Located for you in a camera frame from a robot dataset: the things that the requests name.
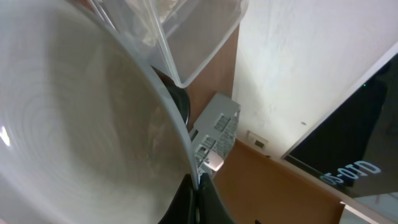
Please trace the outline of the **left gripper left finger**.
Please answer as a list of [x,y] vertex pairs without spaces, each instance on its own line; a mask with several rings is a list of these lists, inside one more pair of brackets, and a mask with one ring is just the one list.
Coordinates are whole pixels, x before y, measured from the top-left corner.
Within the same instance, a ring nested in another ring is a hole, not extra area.
[[195,196],[192,177],[186,174],[159,224],[195,224]]

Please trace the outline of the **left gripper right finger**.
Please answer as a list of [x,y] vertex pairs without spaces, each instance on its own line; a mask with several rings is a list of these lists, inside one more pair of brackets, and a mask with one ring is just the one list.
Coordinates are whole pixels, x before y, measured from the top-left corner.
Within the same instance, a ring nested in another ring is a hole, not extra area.
[[200,224],[235,224],[208,173],[200,177],[198,211]]

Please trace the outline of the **grey plate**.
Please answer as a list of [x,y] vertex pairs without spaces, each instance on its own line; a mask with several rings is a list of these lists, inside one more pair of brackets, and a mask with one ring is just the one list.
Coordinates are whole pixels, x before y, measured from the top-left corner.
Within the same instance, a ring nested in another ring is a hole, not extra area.
[[157,223],[190,138],[153,69],[73,1],[1,2],[1,176],[54,223]]

